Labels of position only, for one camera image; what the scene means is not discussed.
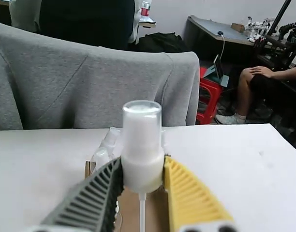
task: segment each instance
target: hand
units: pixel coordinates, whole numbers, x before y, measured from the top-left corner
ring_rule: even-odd
[[[267,78],[272,78],[274,75],[274,72],[271,69],[263,66],[257,66],[257,67],[251,68],[250,73],[252,75],[261,74],[263,76],[266,76]]]

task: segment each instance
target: person's leg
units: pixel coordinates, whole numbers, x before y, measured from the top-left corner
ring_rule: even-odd
[[[216,115],[217,122],[221,124],[243,124],[252,102],[252,92],[250,90],[250,81],[253,75],[250,69],[244,69],[239,77],[237,91],[237,110],[232,116]]]
[[[252,91],[250,90],[252,78],[253,75],[250,73],[250,69],[244,69],[239,77],[236,113],[245,117],[245,119],[252,102]]]

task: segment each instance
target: cardboard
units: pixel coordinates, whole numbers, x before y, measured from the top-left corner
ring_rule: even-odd
[[[118,198],[119,210],[115,232],[139,232],[139,199],[138,194],[125,188]],[[163,188],[147,195],[146,199],[146,232],[169,232],[168,198]]]

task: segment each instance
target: knee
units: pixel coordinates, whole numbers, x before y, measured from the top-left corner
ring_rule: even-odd
[[[247,83],[249,84],[252,78],[253,78],[253,75],[250,73],[250,68],[247,68],[241,72],[239,80],[247,81]]]

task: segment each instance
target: spray bottle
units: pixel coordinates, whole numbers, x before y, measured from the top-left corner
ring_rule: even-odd
[[[147,193],[162,184],[161,106],[154,101],[131,101],[123,106],[123,182],[140,200],[140,232],[145,231]]]

